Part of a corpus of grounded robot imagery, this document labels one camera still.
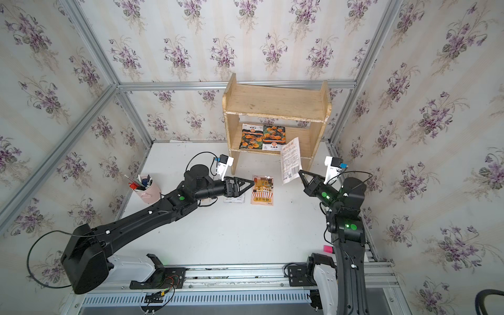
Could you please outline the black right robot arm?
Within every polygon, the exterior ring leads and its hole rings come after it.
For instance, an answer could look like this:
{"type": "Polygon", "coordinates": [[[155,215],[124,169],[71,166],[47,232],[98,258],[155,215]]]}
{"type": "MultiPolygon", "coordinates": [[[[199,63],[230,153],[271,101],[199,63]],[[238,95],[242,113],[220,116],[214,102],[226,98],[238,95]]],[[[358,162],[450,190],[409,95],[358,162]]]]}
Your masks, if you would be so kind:
{"type": "Polygon", "coordinates": [[[340,189],[325,178],[299,171],[304,192],[327,208],[326,230],[331,234],[335,260],[312,255],[308,277],[318,288],[324,314],[369,314],[364,273],[366,235],[360,209],[367,189],[355,177],[344,179],[340,189]]]}

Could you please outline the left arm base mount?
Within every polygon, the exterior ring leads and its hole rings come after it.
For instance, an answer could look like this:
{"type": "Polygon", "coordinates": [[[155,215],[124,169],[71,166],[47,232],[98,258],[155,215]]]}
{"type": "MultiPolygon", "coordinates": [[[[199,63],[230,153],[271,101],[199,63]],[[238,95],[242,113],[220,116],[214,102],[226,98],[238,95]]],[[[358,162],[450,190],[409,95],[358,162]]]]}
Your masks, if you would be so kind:
{"type": "Polygon", "coordinates": [[[130,290],[167,289],[174,286],[175,289],[183,287],[186,271],[185,267],[164,265],[155,254],[148,254],[150,262],[154,264],[153,273],[144,281],[132,280],[130,290]]]}

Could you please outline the dark marigold seed bag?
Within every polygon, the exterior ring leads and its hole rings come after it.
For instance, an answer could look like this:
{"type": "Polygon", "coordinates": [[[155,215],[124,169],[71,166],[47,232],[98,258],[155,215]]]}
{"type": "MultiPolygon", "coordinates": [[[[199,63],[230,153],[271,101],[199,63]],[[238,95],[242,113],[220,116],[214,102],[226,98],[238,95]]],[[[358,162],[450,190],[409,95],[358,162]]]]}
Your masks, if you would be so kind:
{"type": "Polygon", "coordinates": [[[244,123],[242,125],[239,149],[262,150],[264,126],[244,123]]]}

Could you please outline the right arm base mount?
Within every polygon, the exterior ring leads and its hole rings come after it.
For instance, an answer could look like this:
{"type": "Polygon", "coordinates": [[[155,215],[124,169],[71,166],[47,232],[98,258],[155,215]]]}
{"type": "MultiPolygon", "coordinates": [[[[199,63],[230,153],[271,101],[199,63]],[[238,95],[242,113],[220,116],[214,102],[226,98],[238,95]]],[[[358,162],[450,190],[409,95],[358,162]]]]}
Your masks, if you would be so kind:
{"type": "Polygon", "coordinates": [[[287,278],[290,287],[316,286],[314,279],[316,266],[329,266],[330,271],[336,272],[336,264],[332,257],[312,253],[307,262],[290,262],[283,266],[283,275],[287,278]]]}

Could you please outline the small white seed bag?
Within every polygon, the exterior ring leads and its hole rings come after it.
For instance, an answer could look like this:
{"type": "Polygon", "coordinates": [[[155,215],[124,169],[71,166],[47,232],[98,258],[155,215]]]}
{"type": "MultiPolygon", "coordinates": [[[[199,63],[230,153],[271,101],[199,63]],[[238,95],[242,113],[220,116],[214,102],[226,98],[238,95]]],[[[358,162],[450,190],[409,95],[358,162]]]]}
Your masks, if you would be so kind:
{"type": "Polygon", "coordinates": [[[245,202],[245,195],[241,195],[239,197],[226,197],[224,198],[224,203],[244,203],[245,202]]]}

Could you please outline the pink storefront seed bag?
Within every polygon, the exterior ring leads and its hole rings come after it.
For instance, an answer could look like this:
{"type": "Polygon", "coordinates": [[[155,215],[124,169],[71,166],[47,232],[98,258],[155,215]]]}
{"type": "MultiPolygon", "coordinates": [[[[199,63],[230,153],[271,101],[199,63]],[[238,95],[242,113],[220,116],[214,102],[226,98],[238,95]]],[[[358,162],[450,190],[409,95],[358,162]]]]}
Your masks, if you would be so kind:
{"type": "Polygon", "coordinates": [[[253,176],[254,187],[251,193],[251,204],[256,206],[274,205],[274,178],[270,176],[253,176]]]}

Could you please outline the orange marigold seed bag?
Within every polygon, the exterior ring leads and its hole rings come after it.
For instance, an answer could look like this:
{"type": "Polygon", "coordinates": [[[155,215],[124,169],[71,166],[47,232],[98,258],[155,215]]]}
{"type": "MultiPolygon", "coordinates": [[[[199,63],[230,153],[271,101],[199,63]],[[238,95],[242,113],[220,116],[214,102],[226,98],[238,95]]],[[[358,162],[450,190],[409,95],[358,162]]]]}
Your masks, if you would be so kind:
{"type": "Polygon", "coordinates": [[[286,128],[278,125],[264,125],[262,142],[263,151],[281,151],[286,145],[286,128]]]}

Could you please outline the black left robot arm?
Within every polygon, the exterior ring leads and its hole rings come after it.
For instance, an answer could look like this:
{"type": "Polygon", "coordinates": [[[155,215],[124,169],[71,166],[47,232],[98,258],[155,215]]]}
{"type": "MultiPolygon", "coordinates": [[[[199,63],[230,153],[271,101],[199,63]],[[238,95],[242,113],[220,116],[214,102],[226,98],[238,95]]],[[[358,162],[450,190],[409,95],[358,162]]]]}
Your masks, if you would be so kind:
{"type": "Polygon", "coordinates": [[[60,262],[77,295],[100,286],[114,268],[108,258],[133,240],[165,224],[178,221],[196,210],[207,198],[237,198],[254,187],[254,181],[239,177],[213,180],[209,168],[195,165],[184,173],[184,180],[156,203],[113,223],[91,228],[77,227],[60,262]]]}

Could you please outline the white printed seed bag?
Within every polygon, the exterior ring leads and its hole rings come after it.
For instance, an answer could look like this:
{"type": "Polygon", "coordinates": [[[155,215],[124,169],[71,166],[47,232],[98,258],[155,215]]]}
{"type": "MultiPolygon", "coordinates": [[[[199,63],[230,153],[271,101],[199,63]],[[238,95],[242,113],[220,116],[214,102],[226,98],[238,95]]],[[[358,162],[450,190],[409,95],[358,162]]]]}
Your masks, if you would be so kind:
{"type": "Polygon", "coordinates": [[[299,171],[302,170],[302,165],[301,148],[298,137],[282,147],[280,158],[283,184],[285,185],[299,178],[299,171]]]}

